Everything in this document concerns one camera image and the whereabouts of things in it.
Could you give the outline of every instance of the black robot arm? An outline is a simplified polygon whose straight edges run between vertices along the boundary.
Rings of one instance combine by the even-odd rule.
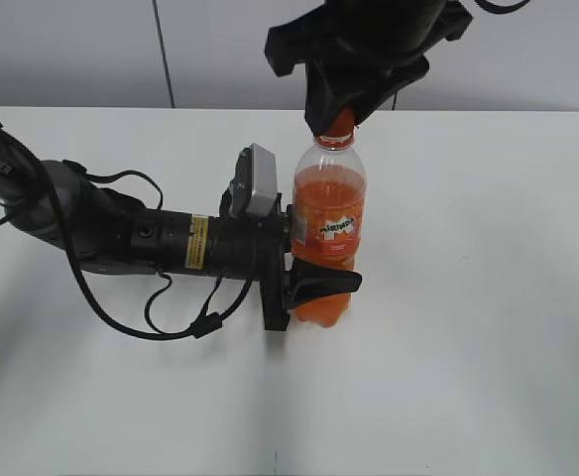
[[[530,0],[498,6],[512,13]],[[300,18],[268,32],[265,55],[277,76],[304,63],[305,121],[322,135],[346,106],[362,123],[388,98],[422,79],[424,54],[441,40],[459,40],[472,15],[454,0],[325,0]]]
[[[0,225],[10,222],[64,249],[87,301],[117,330],[149,340],[200,337],[221,327],[256,281],[265,328],[286,330],[289,309],[316,298],[353,293],[360,286],[357,273],[320,268],[302,260],[294,260],[286,271],[291,207],[281,210],[274,155],[256,144],[239,155],[235,177],[222,196],[216,217],[161,210],[162,200],[157,209],[150,209],[137,198],[93,184],[124,175],[144,176],[126,171],[100,178],[74,162],[41,162],[0,124],[0,204],[5,209]],[[126,327],[109,316],[91,293],[82,271],[203,275],[217,277],[216,286],[224,278],[245,280],[245,284],[226,311],[208,314],[208,299],[186,331],[151,333]]]

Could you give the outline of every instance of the mirinda label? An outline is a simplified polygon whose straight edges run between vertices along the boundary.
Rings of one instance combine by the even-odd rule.
[[[328,199],[321,197],[329,192]],[[353,254],[360,243],[364,194],[346,183],[309,183],[295,192],[292,212],[292,239],[326,256]],[[332,206],[331,197],[352,198]]]

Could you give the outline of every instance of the white table surface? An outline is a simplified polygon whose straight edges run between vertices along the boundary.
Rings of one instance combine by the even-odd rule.
[[[166,209],[203,214],[252,142],[277,154],[287,202],[310,145],[300,112],[0,120],[41,159],[145,171]],[[579,475],[579,114],[378,112],[356,150],[365,281],[331,329],[265,333],[251,292],[204,339],[137,341],[90,311],[63,253],[2,227],[0,475]],[[163,284],[89,281],[138,326]],[[186,326],[211,283],[177,278],[158,322]]]

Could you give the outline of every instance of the mirinda bottle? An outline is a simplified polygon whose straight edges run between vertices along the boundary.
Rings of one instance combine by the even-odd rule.
[[[351,147],[354,115],[345,108],[314,138],[294,175],[291,252],[326,268],[353,271],[367,188],[362,161]],[[351,295],[322,297],[296,309],[300,320],[334,325]]]

